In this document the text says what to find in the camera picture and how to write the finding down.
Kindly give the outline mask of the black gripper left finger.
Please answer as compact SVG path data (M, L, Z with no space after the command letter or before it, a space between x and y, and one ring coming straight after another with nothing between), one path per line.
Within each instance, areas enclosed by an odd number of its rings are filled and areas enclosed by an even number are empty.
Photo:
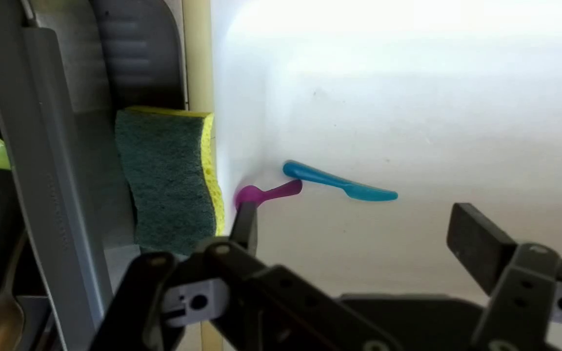
M258 207L254 203L244 203L238 207L234 225L231 230L231 240L236 242L246 252L254 254L258 248Z

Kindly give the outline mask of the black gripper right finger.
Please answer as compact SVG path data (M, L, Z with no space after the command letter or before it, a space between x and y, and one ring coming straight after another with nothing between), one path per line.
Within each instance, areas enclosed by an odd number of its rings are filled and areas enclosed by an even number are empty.
M490 295L517 244L472 203L455 203L447 230L447 248Z

